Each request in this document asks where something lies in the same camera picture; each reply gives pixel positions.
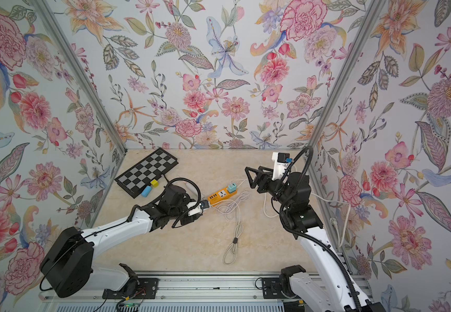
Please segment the teal USB charger plug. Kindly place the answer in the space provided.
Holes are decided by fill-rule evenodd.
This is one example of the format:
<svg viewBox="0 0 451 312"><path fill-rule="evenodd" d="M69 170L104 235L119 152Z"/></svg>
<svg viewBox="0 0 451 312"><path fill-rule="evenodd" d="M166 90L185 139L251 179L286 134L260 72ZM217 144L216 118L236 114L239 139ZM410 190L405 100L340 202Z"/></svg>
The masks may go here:
<svg viewBox="0 0 451 312"><path fill-rule="evenodd" d="M236 183L231 183L227 186L227 191L230 194L233 194L234 192L237 191L237 184Z"/></svg>

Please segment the orange power strip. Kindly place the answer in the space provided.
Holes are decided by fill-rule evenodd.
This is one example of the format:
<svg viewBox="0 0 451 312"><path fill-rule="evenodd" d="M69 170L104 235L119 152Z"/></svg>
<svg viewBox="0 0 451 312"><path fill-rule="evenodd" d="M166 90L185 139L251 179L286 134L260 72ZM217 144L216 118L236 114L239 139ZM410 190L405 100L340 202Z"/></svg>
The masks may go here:
<svg viewBox="0 0 451 312"><path fill-rule="evenodd" d="M229 188L225 187L222 190L215 192L214 194L210 195L207 200L209 204L216 205L224 200L229 200L232 196L237 194L237 189L235 188Z"/></svg>

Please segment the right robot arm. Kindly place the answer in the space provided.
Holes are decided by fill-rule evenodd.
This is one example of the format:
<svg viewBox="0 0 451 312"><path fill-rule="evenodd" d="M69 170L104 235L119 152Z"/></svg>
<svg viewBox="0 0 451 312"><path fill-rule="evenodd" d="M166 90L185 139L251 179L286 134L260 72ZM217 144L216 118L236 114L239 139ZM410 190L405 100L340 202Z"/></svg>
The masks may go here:
<svg viewBox="0 0 451 312"><path fill-rule="evenodd" d="M299 298L311 311L384 311L364 293L331 245L323 222L310 204L311 186L307 174L314 150L305 146L297 156L273 153L273 168L246 167L250 188L269 194L280 204L281 226L293 235L312 259L323 286L312 280L300 265L281 270L281 292Z"/></svg>

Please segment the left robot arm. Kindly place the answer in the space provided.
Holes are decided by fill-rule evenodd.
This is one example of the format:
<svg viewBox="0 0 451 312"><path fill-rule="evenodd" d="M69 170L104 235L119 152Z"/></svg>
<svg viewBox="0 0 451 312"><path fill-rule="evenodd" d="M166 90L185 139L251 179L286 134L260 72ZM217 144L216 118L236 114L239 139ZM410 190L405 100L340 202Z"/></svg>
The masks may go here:
<svg viewBox="0 0 451 312"><path fill-rule="evenodd" d="M40 265L43 279L60 298L79 291L107 290L130 298L142 286L138 275L124 263L101 268L95 259L113 247L139 235L149 234L170 224L173 229L198 220L210 208L210 202L196 189L195 199L177 185L168 182L163 192L146 205L134 205L129 215L111 223L79 230L70 227L61 232Z"/></svg>

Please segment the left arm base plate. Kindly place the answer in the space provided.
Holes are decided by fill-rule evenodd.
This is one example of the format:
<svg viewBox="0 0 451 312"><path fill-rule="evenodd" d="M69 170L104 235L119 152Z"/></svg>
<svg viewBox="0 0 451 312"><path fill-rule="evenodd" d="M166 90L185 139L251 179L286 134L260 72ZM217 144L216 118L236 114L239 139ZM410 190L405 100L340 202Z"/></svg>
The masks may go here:
<svg viewBox="0 0 451 312"><path fill-rule="evenodd" d="M107 300L146 300L155 299L159 286L158 278L138 278L138 281L129 280L119 291L105 289L102 299Z"/></svg>

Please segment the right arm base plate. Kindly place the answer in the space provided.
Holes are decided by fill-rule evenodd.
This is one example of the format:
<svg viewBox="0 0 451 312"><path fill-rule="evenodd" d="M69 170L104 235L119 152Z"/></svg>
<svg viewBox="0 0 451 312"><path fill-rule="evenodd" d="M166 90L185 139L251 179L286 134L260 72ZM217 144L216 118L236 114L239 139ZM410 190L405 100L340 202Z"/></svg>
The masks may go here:
<svg viewBox="0 0 451 312"><path fill-rule="evenodd" d="M295 295L292 291L289 291L288 286L284 285L279 277L257 278L255 287L262 291L263 299L302 299L300 296Z"/></svg>

